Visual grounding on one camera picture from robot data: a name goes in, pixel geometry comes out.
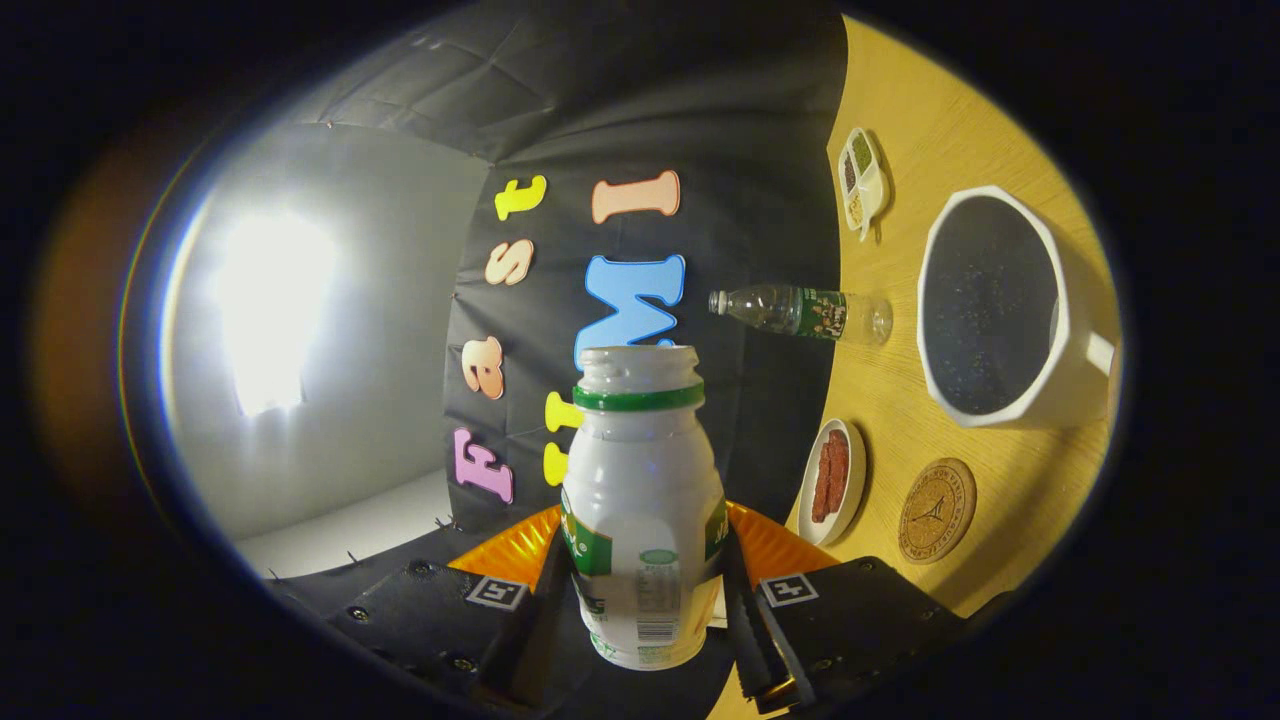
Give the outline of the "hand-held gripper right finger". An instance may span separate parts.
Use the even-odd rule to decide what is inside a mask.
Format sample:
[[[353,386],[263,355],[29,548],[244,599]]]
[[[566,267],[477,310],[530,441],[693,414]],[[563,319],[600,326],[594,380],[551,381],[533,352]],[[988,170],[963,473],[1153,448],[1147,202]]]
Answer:
[[[727,632],[762,714],[823,716],[960,641],[969,621],[881,559],[841,561],[727,503]]]

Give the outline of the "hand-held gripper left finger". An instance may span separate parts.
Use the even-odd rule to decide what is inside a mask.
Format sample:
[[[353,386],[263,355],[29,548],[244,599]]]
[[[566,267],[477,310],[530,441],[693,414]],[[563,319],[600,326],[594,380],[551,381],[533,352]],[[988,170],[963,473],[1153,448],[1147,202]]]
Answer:
[[[271,589],[474,716],[553,716],[575,691],[570,562],[549,507],[444,561],[402,553]]]

